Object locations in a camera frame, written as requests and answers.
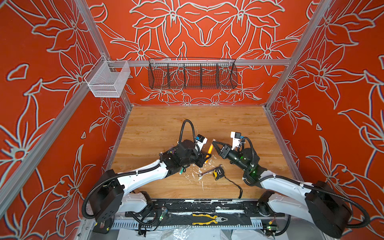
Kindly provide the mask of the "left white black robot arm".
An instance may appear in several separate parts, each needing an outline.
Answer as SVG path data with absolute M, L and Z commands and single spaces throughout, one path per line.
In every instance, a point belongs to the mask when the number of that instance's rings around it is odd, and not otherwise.
M 184 140 L 183 133 L 180 131 L 175 147 L 161 153 L 159 159 L 149 165 L 120 174 L 106 171 L 87 194 L 81 208 L 83 217 L 101 223 L 116 213 L 139 213 L 151 204 L 151 198 L 144 192 L 135 194 L 134 190 L 181 174 L 191 165 L 203 167 L 212 156 L 203 151 L 207 138 L 193 132 L 192 140 Z

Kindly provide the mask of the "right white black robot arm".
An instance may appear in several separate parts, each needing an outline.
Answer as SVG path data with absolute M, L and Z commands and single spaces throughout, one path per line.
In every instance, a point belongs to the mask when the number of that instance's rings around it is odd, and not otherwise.
M 314 224 L 329 237 L 339 239 L 346 229 L 369 225 L 369 213 L 355 201 L 337 194 L 327 183 L 306 183 L 275 174 L 259 165 L 249 138 L 234 138 L 233 145 L 213 141 L 220 157 L 243 170 L 247 186 L 264 189 L 258 200 L 263 216 L 285 214 Z

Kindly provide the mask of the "orange marker pen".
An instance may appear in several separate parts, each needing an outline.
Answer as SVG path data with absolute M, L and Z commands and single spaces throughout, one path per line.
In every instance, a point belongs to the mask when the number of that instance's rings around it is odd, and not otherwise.
M 205 161 L 205 163 L 207 163 L 207 161 L 209 160 L 209 158 L 212 157 L 212 151 L 213 151 L 213 148 L 214 148 L 214 146 L 213 146 L 213 144 L 211 144 L 210 147 L 209 147 L 209 150 L 208 150 L 208 152 L 207 152 L 207 154 L 206 154 L 206 161 Z

